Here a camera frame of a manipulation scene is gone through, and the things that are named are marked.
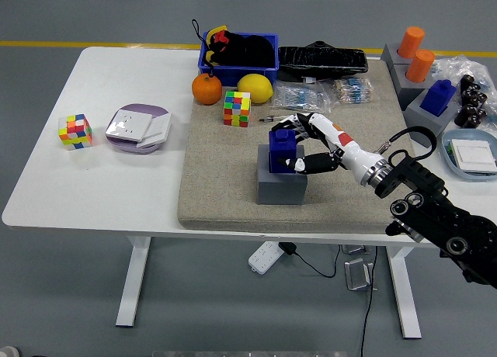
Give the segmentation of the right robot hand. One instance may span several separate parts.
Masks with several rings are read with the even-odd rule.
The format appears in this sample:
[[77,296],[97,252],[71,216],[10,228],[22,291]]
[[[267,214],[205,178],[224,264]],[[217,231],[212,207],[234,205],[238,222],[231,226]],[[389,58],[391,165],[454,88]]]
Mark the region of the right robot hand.
[[279,160],[297,173],[332,172],[341,166],[352,171],[359,184],[376,187],[391,170],[382,155],[363,150],[347,132],[320,113],[293,114],[278,122],[272,130],[293,130],[296,142],[313,138],[328,148],[325,153]]

